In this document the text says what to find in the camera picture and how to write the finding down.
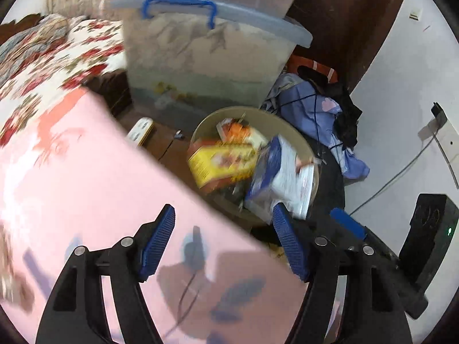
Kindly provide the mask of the blue white carton box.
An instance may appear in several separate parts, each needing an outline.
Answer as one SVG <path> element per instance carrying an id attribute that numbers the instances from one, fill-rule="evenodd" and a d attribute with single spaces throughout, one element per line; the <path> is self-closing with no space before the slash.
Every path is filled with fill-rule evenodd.
<path id="1" fill-rule="evenodd" d="M 282 203 L 294 218 L 304 220 L 314 184 L 314 164 L 303 164 L 293 146 L 281 135 L 260 150 L 244 206 L 266 224 L 272 223 L 276 204 Z"/>

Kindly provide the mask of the beige round trash bin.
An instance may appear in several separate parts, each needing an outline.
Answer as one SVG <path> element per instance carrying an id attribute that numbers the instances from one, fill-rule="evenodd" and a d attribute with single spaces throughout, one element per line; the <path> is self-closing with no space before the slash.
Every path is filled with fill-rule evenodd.
<path id="1" fill-rule="evenodd" d="M 190 170 L 199 189 L 246 230 L 270 224 L 272 205 L 305 214 L 319 175 L 315 154 L 285 120 L 243 106 L 208 115 L 195 129 Z"/>

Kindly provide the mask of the pink patterned table cloth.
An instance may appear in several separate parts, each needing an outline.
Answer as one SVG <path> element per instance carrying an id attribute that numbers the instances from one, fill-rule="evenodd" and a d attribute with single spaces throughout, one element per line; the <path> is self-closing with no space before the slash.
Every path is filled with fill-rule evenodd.
<path id="1" fill-rule="evenodd" d="M 175 227 L 141 286 L 164 342 L 285 342 L 306 293 L 285 263 L 128 142 L 92 92 L 4 100 L 1 120 L 26 110 L 34 115 L 1 149 L 1 222 L 34 292 L 31 312 L 3 305 L 27 342 L 72 250 L 109 248 L 165 204 Z"/>

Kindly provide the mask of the blue clothes pile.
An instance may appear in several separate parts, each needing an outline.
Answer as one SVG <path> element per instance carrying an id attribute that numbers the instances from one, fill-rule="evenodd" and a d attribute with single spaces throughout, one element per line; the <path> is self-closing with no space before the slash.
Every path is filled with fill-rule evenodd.
<path id="1" fill-rule="evenodd" d="M 367 164 L 354 153 L 361 112 L 349 97 L 339 103 L 320 93 L 312 82 L 285 73 L 278 77 L 261 108 L 325 146 L 346 179 L 360 181 L 369 175 Z"/>

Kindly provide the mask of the yellow snack box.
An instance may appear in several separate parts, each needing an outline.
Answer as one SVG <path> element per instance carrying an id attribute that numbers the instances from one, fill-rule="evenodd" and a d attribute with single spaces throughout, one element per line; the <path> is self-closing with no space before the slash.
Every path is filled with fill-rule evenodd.
<path id="1" fill-rule="evenodd" d="M 267 141 L 256 144 L 196 140 L 187 151 L 188 167 L 196 186 L 205 194 L 250 179 L 260 150 Z"/>

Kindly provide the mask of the white power strip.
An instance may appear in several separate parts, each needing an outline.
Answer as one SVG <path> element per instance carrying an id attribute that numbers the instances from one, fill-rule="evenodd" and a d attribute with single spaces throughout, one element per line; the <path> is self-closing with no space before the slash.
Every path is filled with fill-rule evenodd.
<path id="1" fill-rule="evenodd" d="M 142 117 L 137 120 L 135 125 L 129 130 L 126 139 L 136 144 L 137 146 L 141 146 L 144 144 L 145 140 L 148 138 L 153 129 L 153 119 L 146 116 Z"/>

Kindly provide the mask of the dark wooden door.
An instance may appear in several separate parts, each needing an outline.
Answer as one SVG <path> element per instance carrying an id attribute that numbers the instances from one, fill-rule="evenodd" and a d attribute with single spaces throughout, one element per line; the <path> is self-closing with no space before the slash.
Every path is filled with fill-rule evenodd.
<path id="1" fill-rule="evenodd" d="M 312 33 L 308 48 L 295 55 L 315 60 L 338 73 L 355 89 L 384 43 L 403 0 L 294 0 L 287 16 Z"/>

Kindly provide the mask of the floral bed sheet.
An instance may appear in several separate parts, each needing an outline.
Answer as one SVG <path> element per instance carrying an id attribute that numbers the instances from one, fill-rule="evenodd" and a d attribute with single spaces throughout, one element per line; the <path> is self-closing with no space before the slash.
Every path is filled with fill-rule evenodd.
<path id="1" fill-rule="evenodd" d="M 66 42 L 1 86 L 3 148 L 27 127 L 36 131 L 38 151 L 59 151 L 68 138 L 84 135 L 78 127 L 57 132 L 55 126 L 78 102 L 69 92 L 88 77 L 125 69 L 121 27 L 119 21 L 72 18 Z"/>

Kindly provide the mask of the folded patterned quilt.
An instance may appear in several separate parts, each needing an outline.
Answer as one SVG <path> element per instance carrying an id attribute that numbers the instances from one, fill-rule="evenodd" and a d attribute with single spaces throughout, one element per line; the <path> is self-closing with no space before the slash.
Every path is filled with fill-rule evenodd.
<path id="1" fill-rule="evenodd" d="M 59 14 L 45 17 L 37 26 L 24 30 L 1 45 L 1 86 L 25 67 L 67 41 L 70 19 Z"/>

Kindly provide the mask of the dark wooden headboard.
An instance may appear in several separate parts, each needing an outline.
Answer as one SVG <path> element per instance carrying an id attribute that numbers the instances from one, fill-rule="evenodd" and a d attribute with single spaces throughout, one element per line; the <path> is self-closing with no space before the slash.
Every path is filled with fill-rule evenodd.
<path id="1" fill-rule="evenodd" d="M 0 26 L 0 44 L 4 44 L 12 36 L 36 26 L 42 20 L 39 13 L 30 14 L 22 18 L 19 22 L 15 20 Z"/>

